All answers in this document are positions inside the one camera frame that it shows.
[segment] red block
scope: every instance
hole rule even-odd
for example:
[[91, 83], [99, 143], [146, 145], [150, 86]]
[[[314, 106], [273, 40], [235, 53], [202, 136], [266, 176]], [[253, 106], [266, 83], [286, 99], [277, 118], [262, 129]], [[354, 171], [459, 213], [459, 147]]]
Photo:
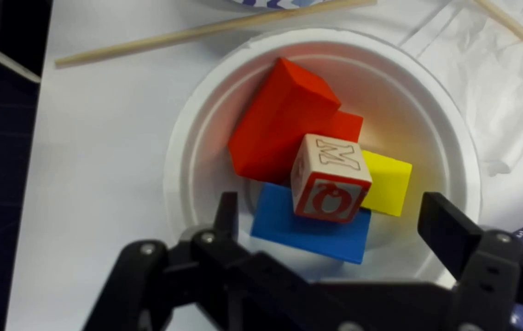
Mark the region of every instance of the red block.
[[362, 118], [316, 73], [279, 59], [229, 140], [240, 176], [285, 182], [308, 132], [358, 141]]

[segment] white tissue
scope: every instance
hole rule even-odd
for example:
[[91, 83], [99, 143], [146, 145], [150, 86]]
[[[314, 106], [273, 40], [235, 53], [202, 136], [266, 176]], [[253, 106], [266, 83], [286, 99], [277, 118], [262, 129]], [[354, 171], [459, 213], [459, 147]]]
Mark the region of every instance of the white tissue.
[[[496, 4], [520, 13], [515, 18], [523, 24], [523, 0]], [[485, 173], [513, 171], [523, 154], [523, 40], [476, 4], [456, 0], [402, 48], [426, 64], [459, 105]]]

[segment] cube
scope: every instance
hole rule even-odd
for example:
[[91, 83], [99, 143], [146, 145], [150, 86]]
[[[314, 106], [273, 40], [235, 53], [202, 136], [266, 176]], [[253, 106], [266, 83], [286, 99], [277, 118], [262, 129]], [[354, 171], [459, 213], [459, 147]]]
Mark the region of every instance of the cube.
[[356, 141], [307, 134], [294, 171], [294, 208], [299, 217], [351, 222], [373, 186]]
[[362, 206], [378, 213], [402, 217], [413, 164], [373, 151], [364, 151], [364, 156], [369, 164], [375, 182]]
[[290, 178], [307, 132], [358, 141], [364, 118], [340, 112], [340, 105], [319, 75], [279, 59], [229, 140], [235, 171], [279, 184]]
[[316, 252], [332, 259], [362, 263], [371, 228], [371, 211], [358, 209], [349, 224], [318, 222], [294, 213], [292, 189], [264, 184], [253, 237]]

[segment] wooden stick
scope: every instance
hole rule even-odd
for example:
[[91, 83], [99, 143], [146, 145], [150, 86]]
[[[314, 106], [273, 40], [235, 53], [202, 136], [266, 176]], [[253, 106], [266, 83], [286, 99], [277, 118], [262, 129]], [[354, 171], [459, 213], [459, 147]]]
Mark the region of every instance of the wooden stick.
[[502, 7], [498, 7], [493, 0], [478, 0], [478, 4], [500, 24], [504, 24], [507, 29], [511, 29], [515, 35], [518, 35], [523, 40], [523, 26], [515, 20], [509, 13], [505, 13]]
[[82, 62], [93, 62], [93, 61], [102, 61], [102, 59], [111, 59], [111, 57], [122, 57], [137, 51], [146, 51], [146, 49], [156, 49], [156, 48], [165, 48], [170, 44], [180, 44], [180, 42], [189, 42], [194, 38], [202, 38], [207, 35], [215, 33], [224, 33], [231, 29], [244, 29], [251, 26], [261, 26], [261, 24], [270, 24], [277, 20], [288, 20], [296, 16], [307, 16], [307, 15], [319, 15], [327, 11], [336, 11], [336, 9], [345, 9], [345, 7], [354, 7], [354, 5], [367, 5], [367, 4], [377, 4], [377, 0], [327, 0], [325, 4], [314, 5], [314, 7], [305, 7], [305, 9], [286, 9], [286, 11], [273, 11], [266, 15], [253, 15], [246, 18], [237, 18], [237, 20], [227, 20], [220, 24], [209, 24], [194, 29], [185, 29], [170, 35], [159, 35], [159, 37], [150, 37], [143, 40], [133, 40], [133, 42], [124, 42], [124, 44], [115, 44], [71, 57], [58, 59], [58, 66], [75, 66]]

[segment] bowl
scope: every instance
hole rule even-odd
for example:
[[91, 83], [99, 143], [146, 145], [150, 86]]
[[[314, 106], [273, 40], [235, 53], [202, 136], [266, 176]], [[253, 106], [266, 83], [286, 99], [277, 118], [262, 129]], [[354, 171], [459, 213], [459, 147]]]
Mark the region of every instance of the bowl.
[[[329, 81], [343, 110], [366, 118], [362, 145], [413, 164], [401, 219], [375, 213], [364, 265], [251, 237], [259, 182], [240, 178], [227, 141], [279, 57]], [[417, 233], [424, 191], [441, 191], [469, 217], [482, 213], [476, 147], [443, 84], [393, 44], [343, 29], [294, 29], [257, 37], [216, 66], [187, 101], [172, 132], [165, 202], [178, 232], [211, 224], [224, 191], [240, 193], [240, 243], [270, 252], [310, 281], [419, 279], [452, 285]]]

